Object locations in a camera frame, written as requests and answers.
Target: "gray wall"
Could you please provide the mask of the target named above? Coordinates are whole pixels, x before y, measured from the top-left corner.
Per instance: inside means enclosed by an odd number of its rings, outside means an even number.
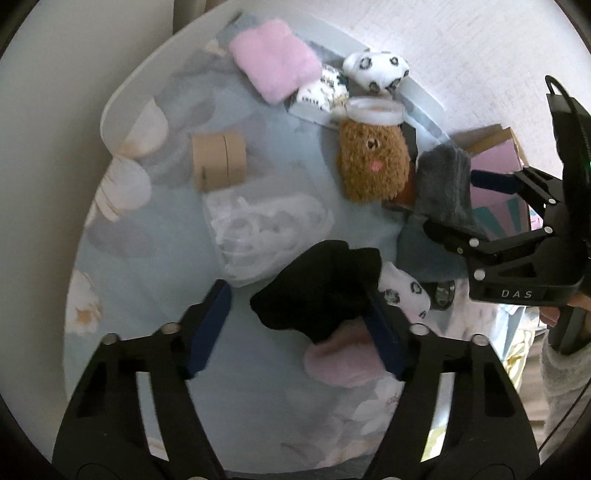
[[[172,32],[173,0],[41,0],[0,60],[0,392],[50,456],[82,225],[111,93]]]

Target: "embroidered eye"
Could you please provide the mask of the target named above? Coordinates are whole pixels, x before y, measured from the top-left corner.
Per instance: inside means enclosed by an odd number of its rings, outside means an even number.
[[[370,138],[368,140],[368,149],[370,150],[377,150],[379,148],[379,140],[375,138]]]

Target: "clear plastic packaging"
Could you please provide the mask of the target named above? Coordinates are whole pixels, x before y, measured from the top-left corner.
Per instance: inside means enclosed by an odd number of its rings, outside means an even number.
[[[278,274],[327,239],[335,225],[301,164],[204,194],[203,200],[223,276],[234,287]]]

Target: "screw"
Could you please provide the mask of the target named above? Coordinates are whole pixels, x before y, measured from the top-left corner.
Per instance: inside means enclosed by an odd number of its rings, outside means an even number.
[[[117,343],[118,340],[119,340],[119,335],[117,335],[116,333],[107,333],[103,337],[101,342],[103,343],[103,345],[113,345],[114,343]]]
[[[472,343],[478,346],[487,346],[490,342],[484,335],[475,335],[472,337]]]
[[[415,323],[410,327],[410,331],[419,337],[424,337],[429,335],[431,330],[422,323]]]
[[[486,278],[486,272],[483,269],[479,268],[474,272],[474,278],[478,281],[482,281]]]
[[[165,335],[172,335],[173,333],[177,333],[181,329],[178,323],[167,323],[166,325],[162,325],[160,331]]]

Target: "teal stripe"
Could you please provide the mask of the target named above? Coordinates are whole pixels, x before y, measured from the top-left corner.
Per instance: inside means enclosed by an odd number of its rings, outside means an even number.
[[[497,238],[506,238],[507,234],[501,228],[501,224],[496,219],[496,217],[492,214],[490,208],[488,207],[481,207],[474,210],[474,215],[484,224],[486,228],[488,228],[492,233],[494,233],[495,237]]]
[[[523,233],[523,226],[521,225],[521,209],[519,208],[519,198],[511,199],[507,202],[507,208],[513,219],[513,226],[517,233]]]

